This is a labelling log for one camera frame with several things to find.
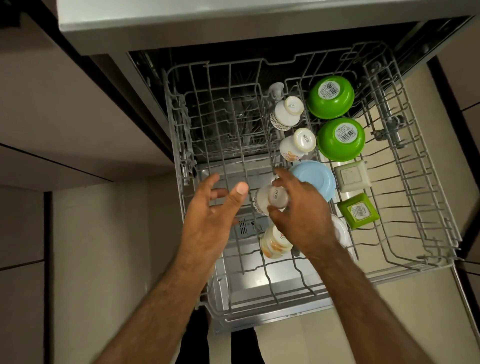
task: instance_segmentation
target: person's left hand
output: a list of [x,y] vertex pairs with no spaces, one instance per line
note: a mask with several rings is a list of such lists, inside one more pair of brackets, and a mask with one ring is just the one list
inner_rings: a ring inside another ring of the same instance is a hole
[[[183,223],[178,257],[205,274],[205,281],[227,245],[235,215],[247,197],[248,185],[239,182],[228,192],[213,188],[220,179],[214,173],[203,180],[190,202]],[[209,206],[211,200],[226,197],[222,205]]]

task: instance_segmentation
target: black trouser leg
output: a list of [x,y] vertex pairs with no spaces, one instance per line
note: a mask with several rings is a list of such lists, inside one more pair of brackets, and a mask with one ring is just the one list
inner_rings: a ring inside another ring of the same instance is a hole
[[181,339],[180,352],[175,364],[208,364],[208,319],[204,307],[194,310],[190,316],[187,330]]
[[253,328],[232,332],[232,364],[265,364]]

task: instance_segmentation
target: round green bowl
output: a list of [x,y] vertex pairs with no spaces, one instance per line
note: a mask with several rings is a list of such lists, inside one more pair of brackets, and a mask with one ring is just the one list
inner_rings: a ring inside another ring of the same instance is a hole
[[342,76],[329,76],[318,81],[307,98],[308,110],[320,119],[335,119],[352,107],[355,92]]
[[335,162],[346,162],[358,156],[365,145],[365,131],[353,119],[328,121],[317,135],[320,152]]

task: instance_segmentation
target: person's left arm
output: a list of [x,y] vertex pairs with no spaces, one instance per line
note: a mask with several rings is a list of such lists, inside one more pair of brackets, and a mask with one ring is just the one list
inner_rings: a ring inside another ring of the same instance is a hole
[[[213,189],[219,178],[215,173],[199,185],[185,216],[175,261],[95,364],[170,362],[247,196],[245,182],[230,193]],[[210,200],[221,197],[226,197],[223,205],[209,206]]]

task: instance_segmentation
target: dishwasher rack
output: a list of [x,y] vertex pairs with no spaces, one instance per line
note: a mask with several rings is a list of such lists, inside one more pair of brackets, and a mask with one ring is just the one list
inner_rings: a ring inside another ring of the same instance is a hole
[[[326,121],[305,111],[300,122],[280,132],[268,121],[273,106],[270,84],[284,82],[285,96],[305,103],[310,88],[321,78],[338,74],[355,88],[355,102],[346,115],[364,127],[362,154],[372,187],[364,192],[380,220],[349,234],[348,248],[374,283],[425,270],[449,267],[461,240],[422,134],[408,100],[392,52],[381,42],[355,43],[349,48],[298,53],[286,61],[265,58],[210,64],[176,65],[162,70],[168,121],[177,171],[182,214],[193,188],[210,173],[220,184],[238,181],[250,186],[250,196],[232,227],[223,254],[207,284],[201,304],[216,322],[216,331],[234,330],[331,306],[321,279],[295,249],[291,256],[270,260],[259,238],[268,218],[252,207],[256,189],[269,183],[273,168],[291,166],[279,143],[295,129],[314,133]],[[307,159],[332,168],[318,150]],[[336,204],[353,194],[340,193]]]

